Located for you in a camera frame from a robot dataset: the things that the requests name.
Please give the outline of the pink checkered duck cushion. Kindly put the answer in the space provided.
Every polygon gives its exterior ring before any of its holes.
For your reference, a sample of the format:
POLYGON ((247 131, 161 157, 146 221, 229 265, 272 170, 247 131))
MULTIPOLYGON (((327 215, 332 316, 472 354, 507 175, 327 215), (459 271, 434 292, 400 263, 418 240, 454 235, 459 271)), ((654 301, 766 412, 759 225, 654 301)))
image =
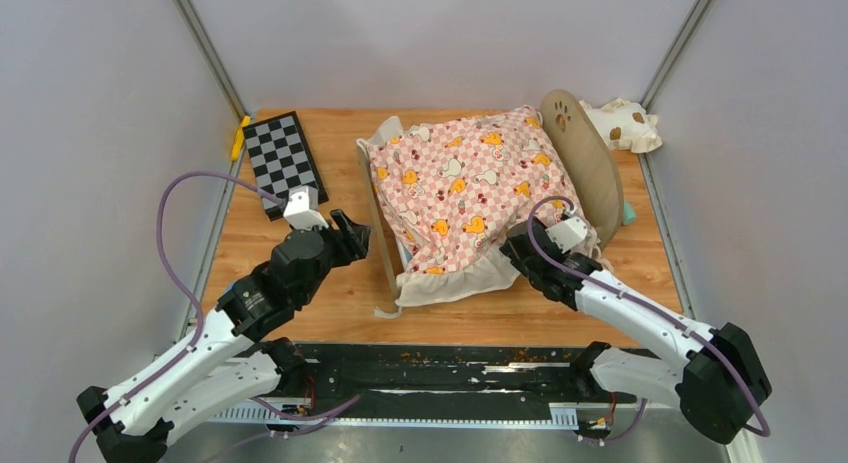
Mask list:
POLYGON ((408 254, 394 278, 398 309, 510 288, 519 273, 499 248, 545 197, 554 200, 535 213, 544 224, 589 219, 546 122, 531 106, 408 128, 392 116, 357 140, 376 206, 408 254))

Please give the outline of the wooden pet bed striped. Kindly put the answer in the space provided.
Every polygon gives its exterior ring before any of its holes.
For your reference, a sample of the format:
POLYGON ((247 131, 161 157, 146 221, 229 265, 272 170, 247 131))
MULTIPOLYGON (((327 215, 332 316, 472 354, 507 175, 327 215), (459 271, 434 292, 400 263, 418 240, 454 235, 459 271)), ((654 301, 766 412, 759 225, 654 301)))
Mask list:
MULTIPOLYGON (((588 201, 589 219, 585 222, 589 226, 589 236, 584 244, 578 247, 578 250, 593 257, 600 257, 603 249, 610 243, 622 223, 624 196, 616 161, 595 130, 580 102, 570 92, 553 90, 543 98, 540 105, 531 107, 542 112, 547 121, 543 126, 544 129, 552 136, 558 152, 563 154, 566 168, 575 171, 579 196, 588 201)), ((457 118, 502 112, 506 111, 468 113, 457 118)), ((424 121, 407 125, 401 121, 405 128, 422 123, 440 122, 424 121)), ((540 200, 534 205, 533 211, 529 213, 528 217, 530 215, 536 216, 537 210, 545 204, 553 202, 553 200, 552 197, 545 197, 540 200)), ((376 206, 373 191, 372 211, 376 222, 388 227, 376 206)), ((403 260, 400 267, 388 266, 386 269, 393 295, 394 278, 403 270, 408 254, 395 241, 392 232, 390 239, 397 244, 403 260)))

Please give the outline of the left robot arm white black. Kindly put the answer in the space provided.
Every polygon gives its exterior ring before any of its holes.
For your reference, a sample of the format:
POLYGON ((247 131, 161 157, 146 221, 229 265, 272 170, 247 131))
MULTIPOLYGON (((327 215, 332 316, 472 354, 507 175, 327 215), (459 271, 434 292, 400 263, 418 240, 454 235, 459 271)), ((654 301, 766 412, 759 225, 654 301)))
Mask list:
POLYGON ((157 462, 210 417, 306 383, 294 344, 266 336, 308 305, 330 271, 367 257, 372 229, 334 210, 310 212, 268 261, 236 280, 203 321, 159 359, 125 382, 92 386, 77 397, 107 462, 157 462))

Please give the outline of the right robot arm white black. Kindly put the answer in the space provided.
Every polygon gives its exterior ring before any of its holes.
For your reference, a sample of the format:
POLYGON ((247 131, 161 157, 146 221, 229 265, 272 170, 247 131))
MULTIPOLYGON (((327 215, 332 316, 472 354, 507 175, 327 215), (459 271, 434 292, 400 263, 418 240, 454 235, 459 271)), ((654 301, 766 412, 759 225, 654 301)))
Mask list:
POLYGON ((772 386, 749 334, 669 310, 624 284, 596 260, 573 251, 568 221, 546 227, 537 218, 513 226, 500 251, 545 298, 626 333, 649 356, 594 342, 571 373, 584 400, 626 393, 680 410, 701 435, 731 443, 741 431, 769 435, 761 406, 772 386))

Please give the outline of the teal cylindrical toy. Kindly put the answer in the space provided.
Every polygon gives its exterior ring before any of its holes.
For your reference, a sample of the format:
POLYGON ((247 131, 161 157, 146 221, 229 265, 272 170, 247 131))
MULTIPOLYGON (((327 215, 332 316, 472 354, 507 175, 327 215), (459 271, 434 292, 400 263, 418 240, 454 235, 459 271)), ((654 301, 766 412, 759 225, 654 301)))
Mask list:
POLYGON ((636 213, 633 205, 631 204, 630 201, 625 200, 623 202, 623 209, 622 209, 622 225, 623 226, 632 225, 637 220, 637 218, 638 218, 638 216, 637 216, 637 213, 636 213))

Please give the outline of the black grey chessboard box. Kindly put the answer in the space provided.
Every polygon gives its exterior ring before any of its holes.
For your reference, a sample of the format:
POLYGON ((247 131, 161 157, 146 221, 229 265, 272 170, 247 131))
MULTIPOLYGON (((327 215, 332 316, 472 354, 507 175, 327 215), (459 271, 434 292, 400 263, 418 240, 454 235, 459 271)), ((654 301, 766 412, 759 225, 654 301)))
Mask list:
POLYGON ((244 142, 256 185, 282 200, 291 189, 315 188, 320 204, 329 195, 318 171, 300 118, 290 111, 244 127, 244 142))

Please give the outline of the cream pillow brown spots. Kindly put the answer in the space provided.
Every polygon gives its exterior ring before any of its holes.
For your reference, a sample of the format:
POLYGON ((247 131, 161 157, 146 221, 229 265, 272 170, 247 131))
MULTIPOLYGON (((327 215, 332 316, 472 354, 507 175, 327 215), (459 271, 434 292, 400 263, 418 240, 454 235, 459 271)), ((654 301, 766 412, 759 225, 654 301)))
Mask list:
POLYGON ((585 101, 580 101, 580 105, 611 150, 644 154, 663 144, 658 116, 648 113, 638 102, 616 98, 599 108, 585 101))

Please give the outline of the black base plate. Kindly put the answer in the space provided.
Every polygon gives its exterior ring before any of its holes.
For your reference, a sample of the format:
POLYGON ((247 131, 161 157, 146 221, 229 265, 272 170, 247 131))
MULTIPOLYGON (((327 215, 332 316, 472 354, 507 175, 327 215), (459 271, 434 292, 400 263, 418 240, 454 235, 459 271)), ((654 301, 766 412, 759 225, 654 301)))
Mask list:
POLYGON ((300 342, 306 362, 261 397, 287 409, 371 421, 539 421, 553 404, 628 407, 636 397, 590 379, 580 347, 300 342))

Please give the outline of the yellow clip on frame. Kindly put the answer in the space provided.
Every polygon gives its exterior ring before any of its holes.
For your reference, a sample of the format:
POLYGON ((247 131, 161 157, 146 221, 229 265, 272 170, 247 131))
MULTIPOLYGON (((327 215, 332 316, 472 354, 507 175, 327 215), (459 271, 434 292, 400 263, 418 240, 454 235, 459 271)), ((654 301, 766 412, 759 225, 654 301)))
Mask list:
POLYGON ((230 160, 232 162, 236 162, 243 151, 245 142, 244 130, 251 123, 251 121, 252 116, 250 114, 247 114, 241 119, 239 123, 238 129, 236 130, 233 138, 233 143, 230 151, 230 160))

